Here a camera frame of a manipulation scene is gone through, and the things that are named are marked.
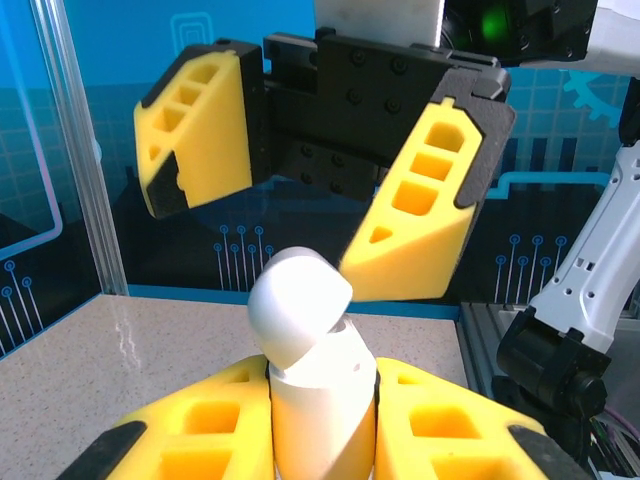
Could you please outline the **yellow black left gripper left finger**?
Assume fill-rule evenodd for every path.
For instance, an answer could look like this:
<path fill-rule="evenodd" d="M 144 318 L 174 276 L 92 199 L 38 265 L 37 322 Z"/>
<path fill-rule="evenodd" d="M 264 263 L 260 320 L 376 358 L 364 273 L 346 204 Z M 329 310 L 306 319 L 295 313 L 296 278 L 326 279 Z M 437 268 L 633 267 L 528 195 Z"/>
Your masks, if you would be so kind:
<path fill-rule="evenodd" d="M 126 415 L 61 478 L 274 478 L 266 367 L 247 357 Z"/>

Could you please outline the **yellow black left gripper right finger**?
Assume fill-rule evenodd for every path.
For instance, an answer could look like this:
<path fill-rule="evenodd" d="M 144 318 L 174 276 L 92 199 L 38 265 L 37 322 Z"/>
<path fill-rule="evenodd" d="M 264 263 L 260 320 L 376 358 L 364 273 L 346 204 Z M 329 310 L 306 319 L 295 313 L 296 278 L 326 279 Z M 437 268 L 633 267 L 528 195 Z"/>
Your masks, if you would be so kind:
<path fill-rule="evenodd" d="M 375 478 L 588 478 L 536 420 L 399 360 L 377 370 Z"/>

